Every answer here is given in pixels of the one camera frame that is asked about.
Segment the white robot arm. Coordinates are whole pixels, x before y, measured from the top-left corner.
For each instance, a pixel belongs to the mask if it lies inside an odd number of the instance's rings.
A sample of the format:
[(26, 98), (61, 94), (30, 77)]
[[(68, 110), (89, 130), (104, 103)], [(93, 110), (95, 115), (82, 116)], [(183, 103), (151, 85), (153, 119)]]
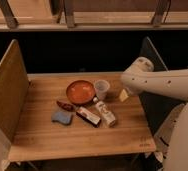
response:
[(164, 171), (188, 171), (188, 69), (154, 71), (151, 60), (138, 57), (122, 73), (121, 82), (129, 94), (145, 91), (186, 102), (171, 135)]

